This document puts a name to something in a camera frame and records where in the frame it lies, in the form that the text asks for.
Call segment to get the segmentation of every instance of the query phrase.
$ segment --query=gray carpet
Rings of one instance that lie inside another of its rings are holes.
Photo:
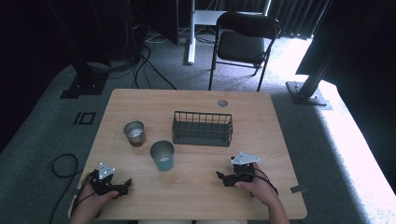
[[[210,35],[200,37],[213,39]],[[336,87],[323,81],[319,86],[330,103],[327,107],[295,105],[288,93],[286,81],[306,78],[294,74],[309,42],[278,39],[262,85],[262,91],[269,92],[274,101],[298,181],[309,188],[303,193],[308,215],[302,222],[395,223],[395,195]],[[142,50],[143,55],[149,56],[148,60],[177,89],[207,90],[211,44],[197,41],[194,65],[186,65],[185,38],[179,46],[156,38],[146,44],[150,56],[146,48]],[[124,62],[113,63],[117,66]],[[78,170],[83,168],[114,89],[132,86],[172,89],[149,65],[138,68],[111,73],[101,95],[81,95],[74,100],[60,99],[74,79],[72,66],[52,80],[29,118],[0,155],[1,223],[49,222],[52,209],[69,180],[54,175],[51,163],[61,154],[72,153],[78,158]],[[136,86],[134,74],[137,71]],[[259,77],[250,77],[250,73],[251,69],[220,65],[212,90],[255,91]],[[84,113],[85,120],[78,117]],[[92,113],[95,113],[92,124],[86,124]],[[66,157],[59,160],[56,167],[59,173],[72,174],[74,161]],[[60,202],[53,223],[67,223],[67,211],[78,180],[79,175]],[[127,223],[127,220],[96,222]]]

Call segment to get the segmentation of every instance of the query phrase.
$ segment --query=teal cup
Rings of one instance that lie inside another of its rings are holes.
[[[149,154],[160,171],[166,172],[172,169],[175,154],[172,143],[165,140],[158,141],[152,145]]]

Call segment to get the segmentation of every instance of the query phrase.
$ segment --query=black wall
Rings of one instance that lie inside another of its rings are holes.
[[[0,3],[0,152],[69,64],[49,18],[45,1]]]

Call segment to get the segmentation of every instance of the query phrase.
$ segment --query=desk leg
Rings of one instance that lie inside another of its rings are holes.
[[[189,64],[194,64],[195,61],[195,0],[191,0],[191,35],[189,47]]]

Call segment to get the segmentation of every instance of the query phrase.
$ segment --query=black chair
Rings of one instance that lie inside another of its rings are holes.
[[[274,18],[237,12],[222,14],[216,23],[216,39],[210,69],[209,90],[212,89],[213,72],[216,69],[216,64],[225,63],[255,68],[252,76],[255,76],[262,66],[262,76],[257,88],[257,91],[260,91],[271,47],[279,33],[279,21]],[[264,39],[268,39],[267,47],[264,45]]]

